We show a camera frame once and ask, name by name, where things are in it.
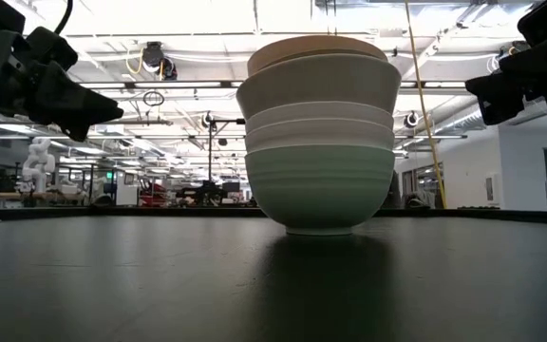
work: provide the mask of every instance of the ceiling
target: ceiling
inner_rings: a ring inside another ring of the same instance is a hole
[[[25,34],[38,26],[55,28],[66,7],[64,0],[7,2],[27,17]],[[423,81],[457,83],[488,74],[497,66],[494,56],[507,51],[513,41],[522,39],[516,24],[531,8],[532,2],[472,3],[459,0],[410,2]],[[75,0],[63,35],[80,55],[80,62],[68,72],[69,77],[80,83],[102,83],[157,80],[153,73],[143,69],[134,74],[126,66],[128,56],[128,63],[133,68],[139,66],[136,57],[149,41],[163,43],[166,54],[177,66],[180,81],[242,81],[247,78],[246,61],[259,48],[297,35],[335,32],[376,45],[399,69],[403,81],[416,80],[402,1],[338,0],[334,4],[325,0]],[[166,101],[160,107],[151,108],[149,120],[160,117],[168,124],[149,125],[136,124],[138,120],[146,121],[149,109],[141,100],[141,91],[99,91],[120,101],[120,107],[125,111],[122,120],[135,123],[101,126],[93,135],[115,132],[174,136],[143,139],[153,148],[145,147],[146,152],[137,155],[165,154],[168,159],[186,156],[196,159],[196,164],[207,162],[207,152],[198,147],[207,145],[207,140],[198,139],[195,143],[185,137],[207,135],[201,125],[201,118],[207,112],[216,119],[241,118],[234,88],[159,90]],[[476,101],[464,89],[426,88],[424,93],[425,109],[435,124],[452,121],[458,112]],[[411,111],[422,112],[419,95],[401,92],[394,113],[397,134],[414,133],[403,126],[404,116]],[[0,133],[10,132],[0,129]],[[213,171],[214,174],[244,174],[242,159],[236,161],[230,157],[232,154],[243,156],[244,126],[230,123],[218,134],[231,138],[225,146],[215,143],[215,153],[220,156],[217,163],[221,166],[220,171]],[[397,141],[397,146],[400,148],[403,142]],[[108,156],[128,156],[133,152],[132,146],[128,149],[117,141],[98,139],[88,143],[92,147],[98,146]],[[78,150],[73,154],[85,155]],[[226,162],[233,162],[232,171]],[[161,158],[158,166],[170,165]]]

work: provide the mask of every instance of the beige bowl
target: beige bowl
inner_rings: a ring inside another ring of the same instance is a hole
[[[373,44],[329,35],[307,35],[271,43],[255,52],[248,60],[248,76],[259,70],[294,58],[320,54],[361,54],[387,61],[386,55]]]
[[[356,54],[296,58],[257,72],[237,90],[244,119],[281,105],[341,101],[393,113],[400,72],[392,64]]]

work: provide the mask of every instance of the bowl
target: bowl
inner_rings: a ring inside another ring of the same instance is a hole
[[[306,119],[272,123],[256,128],[244,140],[248,153],[298,145],[352,145],[390,150],[391,129],[377,123],[352,119]]]
[[[386,55],[365,41],[329,35],[307,35],[284,39],[262,47],[248,60],[248,75],[277,63],[318,54],[362,54],[387,61]]]
[[[392,129],[394,119],[385,111],[366,104],[320,101],[303,104],[285,104],[255,114],[246,122],[246,132],[267,124],[303,119],[353,119],[380,124]]]
[[[392,113],[400,72],[380,59],[328,54],[292,59],[257,72],[236,93],[244,119],[281,105],[342,101]]]
[[[246,156],[263,212],[300,235],[345,235],[384,202],[394,167],[391,151],[364,146],[278,147]]]

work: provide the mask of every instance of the table surface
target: table surface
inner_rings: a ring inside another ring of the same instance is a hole
[[[0,341],[547,341],[547,225],[0,222]]]

